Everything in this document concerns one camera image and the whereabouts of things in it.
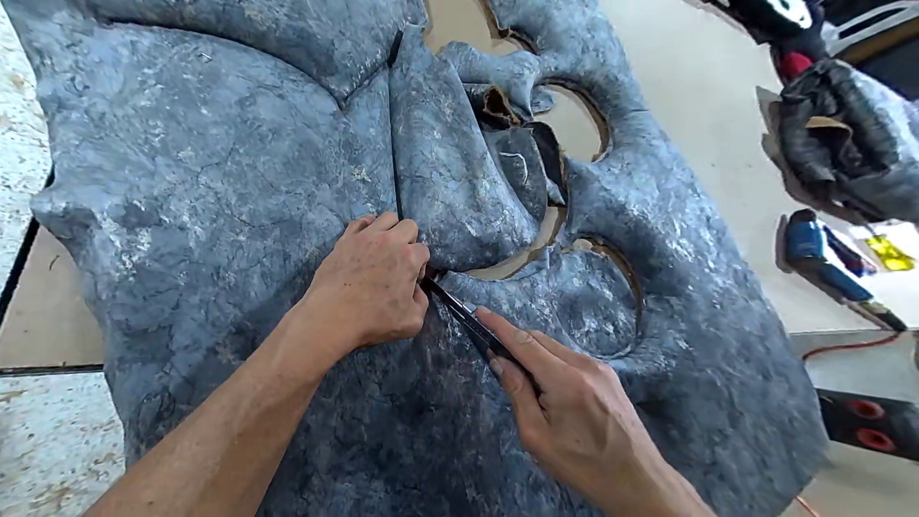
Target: left hand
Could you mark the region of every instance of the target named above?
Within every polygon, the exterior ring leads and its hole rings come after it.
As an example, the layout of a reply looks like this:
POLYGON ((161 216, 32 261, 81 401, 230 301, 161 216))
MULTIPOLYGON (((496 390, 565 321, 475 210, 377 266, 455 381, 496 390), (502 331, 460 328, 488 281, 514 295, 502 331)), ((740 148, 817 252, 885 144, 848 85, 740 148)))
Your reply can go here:
POLYGON ((333 363, 358 347, 413 337, 427 311, 417 280, 430 259, 417 238, 418 225, 392 212, 353 221, 291 309, 291 323, 318 337, 333 363))

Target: forearm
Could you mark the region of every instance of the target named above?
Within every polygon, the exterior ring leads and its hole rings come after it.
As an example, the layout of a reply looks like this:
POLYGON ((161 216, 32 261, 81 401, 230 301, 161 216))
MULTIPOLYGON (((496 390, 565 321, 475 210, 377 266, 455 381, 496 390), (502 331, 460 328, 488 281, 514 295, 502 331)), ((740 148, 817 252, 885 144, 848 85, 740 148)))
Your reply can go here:
POLYGON ((251 516, 332 358, 290 368, 291 346, 313 334, 291 318, 87 515, 251 516))
POLYGON ((713 517, 696 489, 657 452, 636 455, 597 502, 607 515, 713 517))

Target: yellow object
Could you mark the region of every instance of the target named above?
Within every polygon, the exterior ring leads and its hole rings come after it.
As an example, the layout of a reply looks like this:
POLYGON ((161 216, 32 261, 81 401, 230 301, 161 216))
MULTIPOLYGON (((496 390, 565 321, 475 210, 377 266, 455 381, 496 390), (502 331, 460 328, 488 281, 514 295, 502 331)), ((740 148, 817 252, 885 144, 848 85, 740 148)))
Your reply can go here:
POLYGON ((865 239, 868 245, 878 255, 884 267, 891 271, 908 271, 915 267, 915 260, 900 251, 885 236, 873 236, 865 239))

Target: gray stone-textured mask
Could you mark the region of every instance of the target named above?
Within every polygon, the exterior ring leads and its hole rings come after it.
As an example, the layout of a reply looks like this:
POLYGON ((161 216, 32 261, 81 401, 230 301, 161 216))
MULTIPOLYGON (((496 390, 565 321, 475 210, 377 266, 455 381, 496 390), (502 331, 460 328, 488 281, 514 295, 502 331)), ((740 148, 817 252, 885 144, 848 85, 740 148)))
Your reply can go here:
MULTIPOLYGON (((490 0, 532 49, 503 57, 433 55, 422 0, 3 2, 51 133, 33 210, 85 275, 130 462, 248 357, 349 219, 401 209, 446 289, 609 362, 719 515, 778 514, 819 466, 807 374, 593 0, 490 0), (594 163, 531 122, 547 84, 606 120, 594 163), (462 273, 527 246, 549 199, 568 210, 541 258, 462 273)), ((432 304, 415 339, 326 376, 260 514, 599 512, 520 449, 432 304)))

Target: finger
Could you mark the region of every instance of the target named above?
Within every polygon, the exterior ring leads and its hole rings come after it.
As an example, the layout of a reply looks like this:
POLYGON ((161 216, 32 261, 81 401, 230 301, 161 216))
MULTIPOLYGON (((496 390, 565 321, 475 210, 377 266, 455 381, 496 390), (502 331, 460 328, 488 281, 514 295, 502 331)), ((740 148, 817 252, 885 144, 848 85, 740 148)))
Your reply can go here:
POLYGON ((550 429, 533 386, 526 375, 507 359, 496 357, 489 364, 501 377, 501 387, 511 398, 520 441, 528 451, 538 454, 549 444, 550 429))
POLYGON ((418 240, 418 224, 411 219, 402 219, 392 230, 400 242, 412 244, 418 240))
POLYGON ((397 223, 399 223, 398 215, 392 212, 384 212, 381 213, 373 223, 370 223, 367 229, 374 232, 385 232, 397 223))
POLYGON ((425 264, 431 259, 431 250, 420 242, 416 242, 409 246, 412 248, 412 263, 417 266, 419 270, 422 270, 425 264))
POLYGON ((354 221, 350 222, 347 228, 345 228, 345 235, 352 236, 353 234, 356 234, 357 232, 370 226, 370 223, 373 223, 373 220, 376 218, 377 216, 372 213, 358 217, 354 221))
POLYGON ((541 385, 555 377, 560 369, 568 364, 543 348, 533 336, 525 330, 511 325, 497 313, 479 307, 475 315, 501 340, 523 367, 533 373, 541 385))
POLYGON ((533 339, 538 341, 543 348, 550 351, 552 355, 561 359, 562 361, 567 362, 571 366, 580 366, 584 363, 584 361, 592 361, 591 358, 583 355, 582 353, 571 350, 570 348, 562 345, 560 342, 550 338, 549 336, 546 336, 538 330, 530 330, 529 334, 533 337, 533 339))
POLYGON ((418 309, 421 311, 421 314, 426 313, 427 304, 428 304, 427 294, 425 294, 425 292, 422 291, 420 285, 418 284, 414 285, 414 294, 412 295, 412 298, 414 298, 414 304, 418 306, 418 309))

